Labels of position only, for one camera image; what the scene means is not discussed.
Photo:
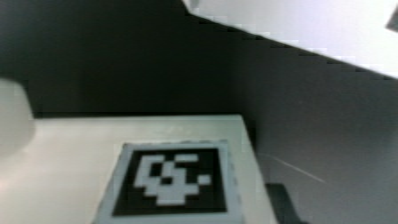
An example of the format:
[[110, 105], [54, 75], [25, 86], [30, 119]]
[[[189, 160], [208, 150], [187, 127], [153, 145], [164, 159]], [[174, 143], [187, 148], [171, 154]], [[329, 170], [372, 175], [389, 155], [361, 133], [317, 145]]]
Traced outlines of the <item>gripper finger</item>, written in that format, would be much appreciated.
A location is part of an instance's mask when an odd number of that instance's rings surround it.
[[279, 224], [309, 224], [301, 220], [285, 185], [281, 183], [267, 183], [265, 187]]

